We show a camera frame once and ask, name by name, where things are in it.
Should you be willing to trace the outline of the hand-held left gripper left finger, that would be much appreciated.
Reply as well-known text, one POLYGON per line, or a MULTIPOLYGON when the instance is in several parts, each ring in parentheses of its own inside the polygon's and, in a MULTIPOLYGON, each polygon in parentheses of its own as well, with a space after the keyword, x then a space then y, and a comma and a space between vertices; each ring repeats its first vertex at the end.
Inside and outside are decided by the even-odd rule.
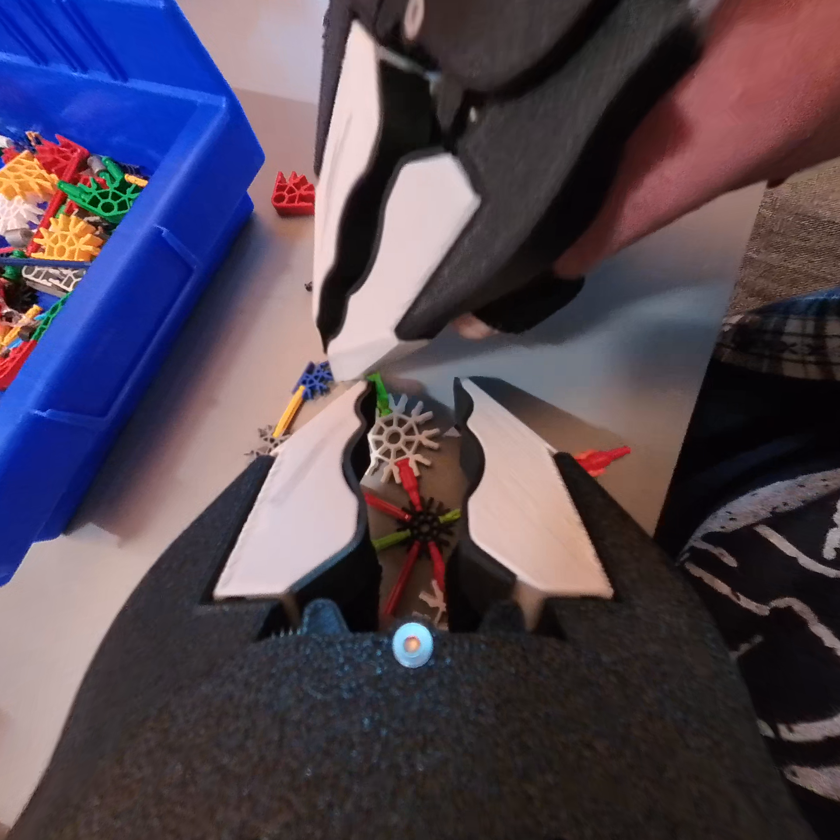
POLYGON ((371 462, 372 383, 335 396, 279 448, 215 587, 217 602, 273 601, 298 623, 332 601, 372 625, 372 540, 361 479, 371 462))

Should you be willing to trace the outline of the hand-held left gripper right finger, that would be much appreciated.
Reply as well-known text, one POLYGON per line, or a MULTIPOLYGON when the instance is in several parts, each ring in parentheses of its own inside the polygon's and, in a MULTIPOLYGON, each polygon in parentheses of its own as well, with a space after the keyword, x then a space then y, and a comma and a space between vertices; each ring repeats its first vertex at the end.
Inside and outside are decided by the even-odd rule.
POLYGON ((551 599, 612 599, 558 451, 476 381, 456 379, 454 397, 467 478, 459 584, 470 607, 515 602, 536 628, 551 599))

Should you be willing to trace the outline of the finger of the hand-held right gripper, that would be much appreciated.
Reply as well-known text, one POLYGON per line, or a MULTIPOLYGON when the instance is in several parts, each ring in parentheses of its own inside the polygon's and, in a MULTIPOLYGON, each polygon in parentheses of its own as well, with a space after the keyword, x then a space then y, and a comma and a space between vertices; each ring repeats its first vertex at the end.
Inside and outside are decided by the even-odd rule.
POLYGON ((457 158, 443 151, 404 164, 385 203, 378 248, 351 292, 328 357, 338 382, 358 380, 418 350, 399 322, 475 214, 480 198, 457 158))
POLYGON ((369 275, 385 203, 405 159, 432 144, 431 81, 354 20, 322 156, 314 227, 313 317, 325 351, 369 275))

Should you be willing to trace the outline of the short yellow toy rod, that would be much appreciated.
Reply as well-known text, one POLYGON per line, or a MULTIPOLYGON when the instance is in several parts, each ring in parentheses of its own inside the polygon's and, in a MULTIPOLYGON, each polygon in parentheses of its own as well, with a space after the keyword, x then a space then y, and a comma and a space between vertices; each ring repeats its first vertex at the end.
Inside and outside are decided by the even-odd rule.
POLYGON ((280 439, 287 432, 288 428, 299 413, 301 406, 305 402, 306 386, 300 385, 293 393, 287 407, 280 416, 276 426, 271 433, 272 439, 280 439))

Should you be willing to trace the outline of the colourful toy rod wheel assembly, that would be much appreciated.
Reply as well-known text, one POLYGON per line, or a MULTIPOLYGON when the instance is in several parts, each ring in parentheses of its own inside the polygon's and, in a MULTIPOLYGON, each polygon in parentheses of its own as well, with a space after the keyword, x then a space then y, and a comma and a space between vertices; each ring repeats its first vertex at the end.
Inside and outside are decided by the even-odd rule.
MULTIPOLYGON (((372 423, 367 437, 371 462, 360 484, 363 494, 366 490, 372 492, 412 514, 411 521, 399 521, 404 536, 400 537, 396 532, 381 539, 382 547, 390 543, 408 545, 406 561, 382 612, 388 616, 395 614, 416 558, 427 555, 432 561, 434 595, 421 594, 421 597, 440 613, 447 612, 450 627, 456 628, 466 620, 457 617, 455 598, 457 594, 462 594, 468 601, 459 584, 463 564, 458 552, 465 529, 461 511, 465 498, 458 504, 457 511, 447 511, 445 505, 423 496, 417 484, 413 459, 416 450, 413 445, 424 438, 420 425, 428 420, 429 413, 424 413, 423 407, 419 406, 405 415, 405 405, 405 398, 398 403, 392 402, 393 413, 372 423)), ((377 563, 377 543, 372 540, 372 566, 377 563)))

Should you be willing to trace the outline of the blue toy connector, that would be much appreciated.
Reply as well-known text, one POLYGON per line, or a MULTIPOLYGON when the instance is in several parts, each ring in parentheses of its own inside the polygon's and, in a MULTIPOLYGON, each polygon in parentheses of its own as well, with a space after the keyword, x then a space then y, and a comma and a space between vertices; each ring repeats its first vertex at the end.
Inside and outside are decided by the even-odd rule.
POLYGON ((333 373, 328 361, 311 361, 298 377, 291 393, 295 395, 300 392, 302 400, 309 402, 319 396, 329 394, 333 382, 333 373))

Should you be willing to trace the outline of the blue plastic bin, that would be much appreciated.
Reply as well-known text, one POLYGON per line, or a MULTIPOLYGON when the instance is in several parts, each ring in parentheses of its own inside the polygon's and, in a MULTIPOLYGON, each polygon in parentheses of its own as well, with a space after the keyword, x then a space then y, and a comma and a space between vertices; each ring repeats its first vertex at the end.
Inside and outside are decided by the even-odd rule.
POLYGON ((2 391, 5 584, 78 507, 252 213, 265 156, 176 2, 2 2, 2 129, 150 174, 2 391))

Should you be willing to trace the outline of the pile of toy construction pieces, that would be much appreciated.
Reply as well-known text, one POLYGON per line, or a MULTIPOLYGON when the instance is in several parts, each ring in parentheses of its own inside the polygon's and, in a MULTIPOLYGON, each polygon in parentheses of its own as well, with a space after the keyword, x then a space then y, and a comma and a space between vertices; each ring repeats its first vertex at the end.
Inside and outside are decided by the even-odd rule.
POLYGON ((60 134, 2 135, 1 152, 5 393, 150 178, 60 134))

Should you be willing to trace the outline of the person's right hand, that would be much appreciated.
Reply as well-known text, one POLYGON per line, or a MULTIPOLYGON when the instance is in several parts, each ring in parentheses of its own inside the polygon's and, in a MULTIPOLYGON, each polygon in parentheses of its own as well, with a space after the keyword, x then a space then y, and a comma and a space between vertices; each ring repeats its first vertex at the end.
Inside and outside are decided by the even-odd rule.
POLYGON ((839 2, 695 2, 698 62, 624 146, 600 212, 554 264, 580 277, 717 197, 838 156, 839 2))

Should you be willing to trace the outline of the red toy connector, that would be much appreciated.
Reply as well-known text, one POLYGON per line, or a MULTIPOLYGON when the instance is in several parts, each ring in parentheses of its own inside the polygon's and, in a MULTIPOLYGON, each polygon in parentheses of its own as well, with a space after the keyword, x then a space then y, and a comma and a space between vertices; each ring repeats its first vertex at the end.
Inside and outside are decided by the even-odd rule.
POLYGON ((276 175, 271 205, 280 217, 312 217, 316 208, 316 186, 305 175, 292 171, 276 175))

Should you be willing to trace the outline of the black printed shirt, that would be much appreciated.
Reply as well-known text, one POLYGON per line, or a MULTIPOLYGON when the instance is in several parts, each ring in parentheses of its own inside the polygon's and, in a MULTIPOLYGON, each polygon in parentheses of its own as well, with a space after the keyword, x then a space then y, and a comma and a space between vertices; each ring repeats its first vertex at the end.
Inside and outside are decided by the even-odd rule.
POLYGON ((655 532, 819 838, 838 838, 838 382, 710 362, 655 532))

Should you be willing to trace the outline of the plaid flannel shirt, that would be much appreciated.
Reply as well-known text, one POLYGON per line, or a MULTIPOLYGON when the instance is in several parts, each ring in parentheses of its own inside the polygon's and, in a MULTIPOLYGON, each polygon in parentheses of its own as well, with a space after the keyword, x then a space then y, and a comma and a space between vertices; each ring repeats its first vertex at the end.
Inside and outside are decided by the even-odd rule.
POLYGON ((838 382, 839 288, 726 317, 712 357, 755 373, 838 382))

